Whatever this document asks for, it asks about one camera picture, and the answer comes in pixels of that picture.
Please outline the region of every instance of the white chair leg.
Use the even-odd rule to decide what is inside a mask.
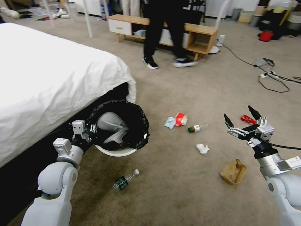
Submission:
[[[68,14],[69,14],[69,16],[70,16],[72,22],[75,22],[75,20],[74,20],[74,15],[73,15],[73,13],[72,13],[72,11],[71,11],[71,9],[70,9],[69,1],[68,1],[68,0],[66,0],[65,6],[66,6],[67,12],[68,12]]]
[[[91,30],[90,21],[89,21],[89,14],[88,14],[88,10],[87,10],[87,3],[86,3],[86,0],[82,0],[82,2],[84,3],[84,12],[85,12],[85,18],[86,18],[88,33],[89,33],[90,38],[92,38],[93,35],[92,35],[92,30]]]
[[[104,6],[104,11],[106,13],[106,18],[108,18],[110,16],[109,14],[109,9],[108,9],[108,2],[107,0],[103,0],[103,6]]]
[[[50,9],[49,9],[47,0],[43,0],[43,4],[44,4],[45,9],[46,9],[46,11],[47,11],[47,14],[48,14],[48,17],[49,17],[51,26],[55,27],[55,25],[54,25],[54,19],[52,18],[52,14],[51,14],[51,11],[50,11]]]

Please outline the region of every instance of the white sole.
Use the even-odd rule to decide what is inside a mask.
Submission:
[[[194,66],[194,65],[197,65],[197,62],[196,61],[193,61],[193,62],[190,62],[190,63],[177,63],[177,62],[173,62],[172,65],[174,67],[191,67],[191,66]]]
[[[149,64],[147,64],[147,63],[145,62],[144,58],[142,58],[142,62],[143,62],[149,69],[157,69],[157,68],[159,68],[159,67],[152,67],[152,66],[150,66]]]

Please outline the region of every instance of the red bucket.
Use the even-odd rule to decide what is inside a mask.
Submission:
[[[270,41],[274,33],[271,31],[263,31],[259,36],[260,41]]]

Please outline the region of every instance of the wooden cabinet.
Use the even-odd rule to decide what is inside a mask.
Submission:
[[[133,35],[133,26],[137,24],[149,25],[150,21],[147,18],[133,17],[126,15],[113,15],[108,17],[109,30],[117,34],[117,41],[119,41],[119,34],[131,36],[137,39],[145,39],[145,37],[138,37]],[[195,53],[195,60],[200,54],[208,54],[216,42],[218,29],[214,27],[207,27],[196,24],[185,24],[185,33],[183,35],[183,48]],[[173,46],[172,39],[168,29],[163,29],[160,44]]]

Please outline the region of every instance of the green bottle label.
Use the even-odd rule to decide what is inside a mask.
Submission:
[[[118,178],[116,180],[116,183],[118,184],[120,190],[124,189],[128,185],[128,182],[126,181],[124,176]]]

